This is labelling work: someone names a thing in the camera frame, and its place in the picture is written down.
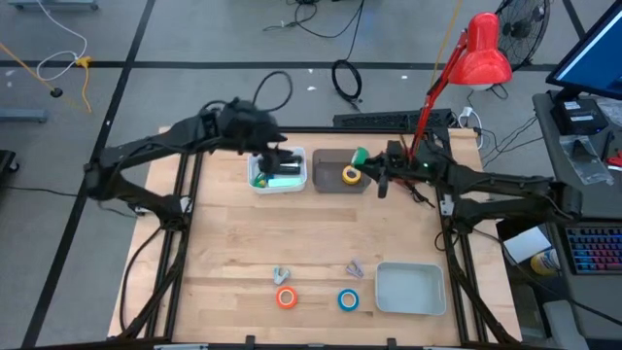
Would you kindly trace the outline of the black floor object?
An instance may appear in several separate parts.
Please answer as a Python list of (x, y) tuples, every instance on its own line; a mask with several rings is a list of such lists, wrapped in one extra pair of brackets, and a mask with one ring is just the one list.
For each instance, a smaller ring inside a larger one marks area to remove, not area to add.
[(0, 150), (0, 176), (19, 171), (16, 156), (13, 151)]

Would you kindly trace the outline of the yellow tape roll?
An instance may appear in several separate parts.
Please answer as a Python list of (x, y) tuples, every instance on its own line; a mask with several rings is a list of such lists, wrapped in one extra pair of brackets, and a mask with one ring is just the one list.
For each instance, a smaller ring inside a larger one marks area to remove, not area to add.
[(352, 165), (347, 165), (342, 170), (342, 181), (348, 186), (355, 186), (362, 180), (362, 173)]

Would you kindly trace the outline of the clear plastic bag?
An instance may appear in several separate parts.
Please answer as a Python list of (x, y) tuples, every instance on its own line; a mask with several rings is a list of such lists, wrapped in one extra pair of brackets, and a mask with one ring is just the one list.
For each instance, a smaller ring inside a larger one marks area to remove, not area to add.
[(559, 143), (583, 185), (614, 184), (612, 175), (597, 155), (588, 136), (563, 135)]

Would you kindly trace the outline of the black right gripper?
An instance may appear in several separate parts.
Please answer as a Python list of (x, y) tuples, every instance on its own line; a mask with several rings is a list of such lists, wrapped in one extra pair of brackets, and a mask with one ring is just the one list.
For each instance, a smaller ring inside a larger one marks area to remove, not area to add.
[(429, 182), (435, 177), (435, 174), (425, 165), (411, 163), (403, 157), (394, 157), (387, 153), (367, 158), (364, 165), (358, 167), (358, 170), (373, 181), (377, 181), (379, 198), (386, 197), (391, 181)]

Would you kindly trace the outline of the grey table leg base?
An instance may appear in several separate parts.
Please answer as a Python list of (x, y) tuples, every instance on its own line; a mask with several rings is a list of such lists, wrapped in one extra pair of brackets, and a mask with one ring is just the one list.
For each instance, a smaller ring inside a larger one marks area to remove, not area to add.
[(97, 0), (8, 0), (8, 4), (19, 11), (41, 6), (46, 10), (99, 10)]
[(47, 120), (48, 115), (45, 110), (0, 108), (0, 122), (45, 123)]

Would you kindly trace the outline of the small black box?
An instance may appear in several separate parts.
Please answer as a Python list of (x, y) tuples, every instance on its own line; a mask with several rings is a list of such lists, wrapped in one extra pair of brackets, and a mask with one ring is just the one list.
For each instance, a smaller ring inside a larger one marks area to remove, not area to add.
[(594, 135), (608, 127), (594, 99), (556, 102), (552, 116), (561, 135)]

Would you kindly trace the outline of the white paper box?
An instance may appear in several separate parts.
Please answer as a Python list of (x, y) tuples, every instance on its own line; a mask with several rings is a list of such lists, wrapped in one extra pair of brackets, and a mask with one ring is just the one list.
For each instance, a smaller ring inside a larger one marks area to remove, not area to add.
[(539, 227), (532, 227), (503, 242), (513, 264), (521, 263), (551, 247), (549, 239)]

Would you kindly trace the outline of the grey side desk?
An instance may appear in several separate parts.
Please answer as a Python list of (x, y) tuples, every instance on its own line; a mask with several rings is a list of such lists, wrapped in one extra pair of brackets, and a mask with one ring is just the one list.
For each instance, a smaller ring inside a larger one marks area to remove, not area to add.
[(622, 220), (622, 177), (620, 172), (612, 172), (613, 185), (608, 185), (606, 182), (584, 185), (560, 145), (561, 134), (551, 114), (554, 108), (551, 95), (549, 93), (537, 93), (532, 97), (532, 100), (555, 177), (558, 181), (571, 185), (582, 192), (583, 217)]

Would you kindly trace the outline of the black stapler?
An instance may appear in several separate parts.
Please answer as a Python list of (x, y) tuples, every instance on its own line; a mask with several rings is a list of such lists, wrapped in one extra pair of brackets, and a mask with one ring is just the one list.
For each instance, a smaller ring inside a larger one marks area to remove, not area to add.
[(280, 175), (299, 175), (301, 172), (302, 156), (290, 156), (280, 159), (277, 173)]

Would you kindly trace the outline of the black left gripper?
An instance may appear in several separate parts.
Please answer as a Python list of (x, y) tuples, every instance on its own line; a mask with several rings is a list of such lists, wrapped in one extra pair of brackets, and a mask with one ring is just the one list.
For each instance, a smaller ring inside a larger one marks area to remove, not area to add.
[(288, 138), (280, 132), (276, 119), (249, 101), (235, 98), (225, 104), (216, 124), (217, 149), (261, 156), (259, 169), (263, 172), (276, 173), (288, 157), (288, 151), (277, 146)]

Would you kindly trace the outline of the orange tape roll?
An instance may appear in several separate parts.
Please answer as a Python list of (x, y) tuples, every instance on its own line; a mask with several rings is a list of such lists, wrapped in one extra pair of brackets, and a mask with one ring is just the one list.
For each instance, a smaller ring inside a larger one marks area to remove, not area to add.
[(297, 304), (297, 292), (293, 287), (280, 287), (276, 293), (276, 303), (280, 308), (290, 309)]

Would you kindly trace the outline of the backlit rainbow keyboard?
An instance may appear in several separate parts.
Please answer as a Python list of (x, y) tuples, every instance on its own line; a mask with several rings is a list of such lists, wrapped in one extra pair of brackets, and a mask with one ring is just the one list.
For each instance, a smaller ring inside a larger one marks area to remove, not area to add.
[(622, 227), (566, 227), (575, 274), (622, 274)]

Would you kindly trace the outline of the grey plastic tray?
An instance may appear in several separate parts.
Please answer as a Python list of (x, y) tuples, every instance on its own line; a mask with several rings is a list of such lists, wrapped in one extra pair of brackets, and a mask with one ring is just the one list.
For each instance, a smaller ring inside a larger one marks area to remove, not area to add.
[(443, 315), (443, 271), (436, 264), (381, 262), (376, 266), (375, 303), (387, 313)]

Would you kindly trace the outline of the blue tape roll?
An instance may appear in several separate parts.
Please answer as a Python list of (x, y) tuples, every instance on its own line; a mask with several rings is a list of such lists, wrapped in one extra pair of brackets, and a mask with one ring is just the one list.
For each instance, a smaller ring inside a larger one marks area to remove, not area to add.
[(356, 310), (360, 304), (358, 293), (353, 289), (344, 289), (337, 296), (339, 308), (346, 312)]

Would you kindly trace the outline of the computer monitor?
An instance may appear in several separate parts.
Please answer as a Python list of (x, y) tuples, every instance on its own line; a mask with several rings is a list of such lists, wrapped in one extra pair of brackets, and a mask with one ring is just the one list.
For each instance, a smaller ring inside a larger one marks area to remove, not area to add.
[(615, 0), (547, 76), (546, 83), (622, 100), (622, 0)]

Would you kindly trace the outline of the black power strip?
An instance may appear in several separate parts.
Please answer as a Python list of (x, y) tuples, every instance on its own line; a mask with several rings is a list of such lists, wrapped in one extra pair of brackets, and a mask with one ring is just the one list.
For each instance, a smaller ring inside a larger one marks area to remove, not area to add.
[[(420, 111), (355, 113), (334, 115), (332, 121), (335, 127), (414, 132), (420, 115)], [(427, 126), (446, 127), (452, 123), (453, 114), (450, 109), (436, 109), (430, 111)]]

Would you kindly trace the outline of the white power adapter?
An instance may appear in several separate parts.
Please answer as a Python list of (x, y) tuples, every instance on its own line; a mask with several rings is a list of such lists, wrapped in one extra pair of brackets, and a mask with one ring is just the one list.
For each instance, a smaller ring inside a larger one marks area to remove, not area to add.
[(481, 136), (482, 132), (482, 121), (479, 115), (473, 110), (472, 107), (465, 106), (461, 114), (457, 117), (458, 125), (460, 128), (468, 128), (468, 121), (471, 117), (475, 117), (476, 126), (473, 127), (473, 130), (478, 135), (478, 144), (477, 149), (480, 150), (483, 146), (483, 139)]

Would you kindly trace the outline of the black floor fan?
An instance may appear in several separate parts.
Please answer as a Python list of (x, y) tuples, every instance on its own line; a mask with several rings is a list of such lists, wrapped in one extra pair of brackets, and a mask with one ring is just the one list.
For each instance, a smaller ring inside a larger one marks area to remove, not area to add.
[(499, 51), (513, 71), (532, 64), (550, 18), (550, 0), (501, 0)]

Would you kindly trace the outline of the white plastic bin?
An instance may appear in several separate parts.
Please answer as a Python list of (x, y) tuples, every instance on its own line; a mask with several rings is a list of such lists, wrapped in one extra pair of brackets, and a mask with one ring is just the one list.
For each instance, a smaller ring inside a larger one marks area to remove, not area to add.
[[(247, 178), (248, 184), (252, 188), (252, 190), (257, 194), (276, 194), (276, 193), (296, 193), (301, 192), (306, 185), (308, 178), (307, 171), (307, 163), (306, 163), (306, 154), (302, 147), (293, 147), (289, 148), (289, 151), (293, 153), (293, 156), (302, 156), (302, 164), (301, 164), (301, 172), (299, 175), (280, 175), (276, 172), (266, 173), (265, 171), (260, 169), (260, 162), (262, 161), (262, 156), (248, 156), (247, 158)], [(257, 177), (259, 173), (264, 173), (266, 175), (266, 180), (268, 181), (271, 178), (300, 178), (302, 184), (293, 187), (293, 188), (256, 188), (253, 186), (253, 181)]]

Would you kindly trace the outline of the yellow pole with black base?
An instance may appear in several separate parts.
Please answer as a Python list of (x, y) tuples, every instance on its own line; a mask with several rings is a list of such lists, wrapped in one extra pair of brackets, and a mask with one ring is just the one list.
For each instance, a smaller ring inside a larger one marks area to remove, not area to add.
[(5, 54), (7, 54), (13, 61), (15, 61), (19, 66), (25, 69), (34, 79), (36, 79), (39, 83), (44, 85), (49, 91), (50, 95), (53, 98), (58, 98), (62, 95), (63, 91), (58, 87), (53, 87), (50, 83), (44, 81), (40, 78), (35, 71), (33, 71), (28, 65), (26, 65), (19, 57), (17, 57), (13, 52), (11, 52), (4, 44), (0, 43), (0, 50), (2, 50)]

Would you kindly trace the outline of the red desk lamp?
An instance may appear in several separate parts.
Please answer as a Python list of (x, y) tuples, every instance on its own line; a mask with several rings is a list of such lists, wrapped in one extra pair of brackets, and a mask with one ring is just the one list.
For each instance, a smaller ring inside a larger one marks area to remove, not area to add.
[(510, 63), (498, 49), (499, 32), (499, 18), (490, 12), (475, 15), (461, 32), (440, 77), (426, 94), (414, 139), (406, 152), (409, 165), (416, 163), (416, 153), (435, 100), (449, 84), (486, 88), (511, 80)]

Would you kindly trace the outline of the brown plastic bin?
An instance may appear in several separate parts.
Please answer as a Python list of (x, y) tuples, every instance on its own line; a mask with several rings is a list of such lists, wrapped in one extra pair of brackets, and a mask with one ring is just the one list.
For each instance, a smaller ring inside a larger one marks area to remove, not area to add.
[(358, 183), (346, 184), (342, 171), (353, 157), (354, 149), (318, 149), (312, 156), (312, 180), (318, 193), (363, 193), (371, 179), (362, 175)]

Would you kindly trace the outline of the yellow lidded container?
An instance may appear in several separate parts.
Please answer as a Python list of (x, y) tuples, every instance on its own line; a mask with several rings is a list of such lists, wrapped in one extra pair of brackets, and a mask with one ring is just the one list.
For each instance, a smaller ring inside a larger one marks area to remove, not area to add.
[(532, 256), (530, 267), (536, 274), (541, 276), (556, 275), (561, 269), (555, 249), (548, 249)]

